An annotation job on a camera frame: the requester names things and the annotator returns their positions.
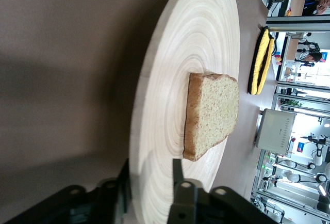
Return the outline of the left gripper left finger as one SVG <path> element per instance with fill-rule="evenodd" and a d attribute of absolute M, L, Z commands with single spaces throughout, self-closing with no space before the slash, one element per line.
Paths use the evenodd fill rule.
<path fill-rule="evenodd" d="M 127 159 L 116 178 L 100 184 L 98 194 L 100 220 L 123 220 L 130 201 L 129 160 Z"/>

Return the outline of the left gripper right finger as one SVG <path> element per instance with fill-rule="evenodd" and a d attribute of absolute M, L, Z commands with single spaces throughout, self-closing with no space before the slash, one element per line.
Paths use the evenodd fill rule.
<path fill-rule="evenodd" d="M 173 203 L 167 223 L 204 223 L 198 207 L 202 186 L 199 180 L 184 178 L 181 159 L 173 159 Z"/>

